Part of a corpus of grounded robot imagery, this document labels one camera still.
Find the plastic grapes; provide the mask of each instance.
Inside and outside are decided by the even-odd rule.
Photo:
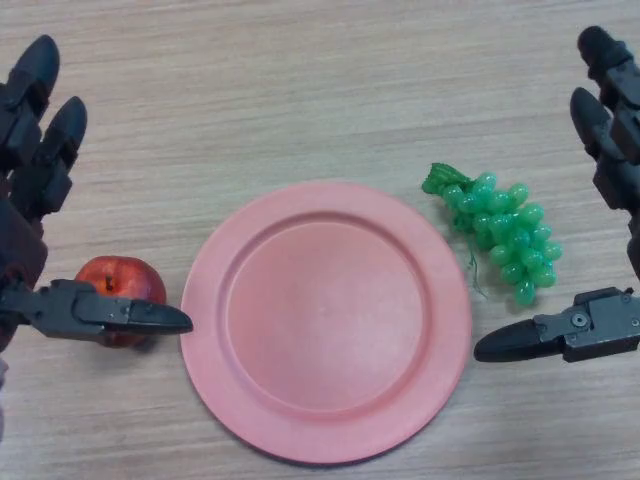
[[[434,163],[422,184],[425,193],[444,200],[453,213],[458,232],[473,235],[480,250],[500,271],[502,281],[514,287],[519,305],[531,305],[536,288],[556,283],[553,262],[562,246],[549,241],[551,227],[541,223],[543,208],[525,203],[529,189],[516,183],[508,190],[496,189],[497,178],[486,172],[475,180],[444,163]]]

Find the wooden table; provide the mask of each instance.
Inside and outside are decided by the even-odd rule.
[[[640,48],[637,0],[5,0],[0,71],[40,33],[62,70],[52,112],[71,95],[89,130],[64,210],[45,222],[42,281],[99,254],[155,265],[179,305],[189,266],[220,222],[295,182],[337,178],[402,198],[447,236],[418,188],[430,162],[525,181],[558,241],[573,294],[637,285],[627,218],[591,185],[593,162],[569,117],[594,86],[575,48],[602,24]],[[471,290],[474,340],[532,315],[487,277]],[[454,396],[393,452],[339,469],[267,459],[212,419],[178,340],[151,355],[47,340],[21,329],[10,364],[0,477],[13,479],[637,479],[637,354],[568,365],[554,357],[470,361]]]

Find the plate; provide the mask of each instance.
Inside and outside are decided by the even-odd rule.
[[[211,412],[254,447],[335,464],[424,427],[468,358],[463,275],[440,234],[382,192],[318,182],[225,221],[189,274],[181,338]]]

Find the red apple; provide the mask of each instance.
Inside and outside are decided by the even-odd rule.
[[[167,291],[155,269],[138,258],[103,256],[89,260],[76,275],[76,280],[92,284],[98,293],[165,304]],[[140,343],[146,337],[112,333],[105,345],[120,348]]]

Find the screw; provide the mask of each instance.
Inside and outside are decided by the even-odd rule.
[[[586,327],[589,323],[589,318],[582,313],[576,313],[573,317],[571,317],[571,323],[574,327]]]

